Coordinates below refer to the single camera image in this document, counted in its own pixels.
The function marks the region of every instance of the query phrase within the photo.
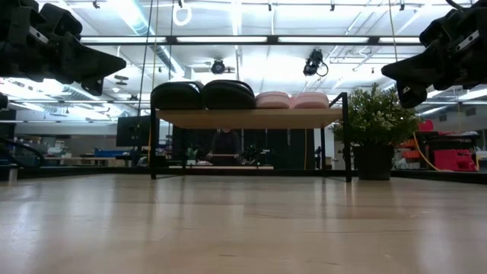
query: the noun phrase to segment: table leg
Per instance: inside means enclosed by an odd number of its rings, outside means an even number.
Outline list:
[[[156,138],[156,131],[159,131],[159,128],[156,127],[156,116],[155,116],[155,107],[153,103],[151,102],[151,150],[149,152],[149,168],[151,169],[151,179],[154,180],[156,177],[156,160],[155,160],[155,151],[156,151],[156,146],[158,143],[158,140]]]
[[[187,138],[187,130],[186,129],[181,129],[181,154],[183,155],[181,158],[181,166],[183,167],[183,175],[186,174],[186,150],[187,150],[187,144],[186,144],[186,138]]]
[[[345,158],[345,180],[352,182],[352,159],[350,156],[350,125],[349,125],[349,97],[342,93],[343,115],[343,157]]]
[[[321,176],[326,176],[325,128],[320,129],[321,139]]]

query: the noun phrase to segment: shelf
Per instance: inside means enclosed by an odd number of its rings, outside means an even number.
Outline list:
[[[184,129],[320,129],[341,117],[339,108],[158,111],[158,118]]]

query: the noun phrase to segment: person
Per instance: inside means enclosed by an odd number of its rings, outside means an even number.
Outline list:
[[[231,129],[219,129],[212,139],[212,146],[208,158],[214,165],[235,165],[238,164],[240,154],[240,142],[238,134]],[[233,155],[233,157],[213,157],[213,155]]]

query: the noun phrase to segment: pink cushion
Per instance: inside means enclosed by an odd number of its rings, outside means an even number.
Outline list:
[[[328,108],[328,97],[320,92],[304,92],[291,99],[291,109]]]
[[[256,96],[256,106],[259,109],[288,109],[289,95],[281,91],[262,92]]]

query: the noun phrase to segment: green leaves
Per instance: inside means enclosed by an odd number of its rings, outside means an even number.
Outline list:
[[[395,88],[381,91],[378,84],[349,95],[350,139],[357,145],[398,145],[418,129],[419,118],[414,110],[400,106]],[[343,140],[343,120],[332,128]]]

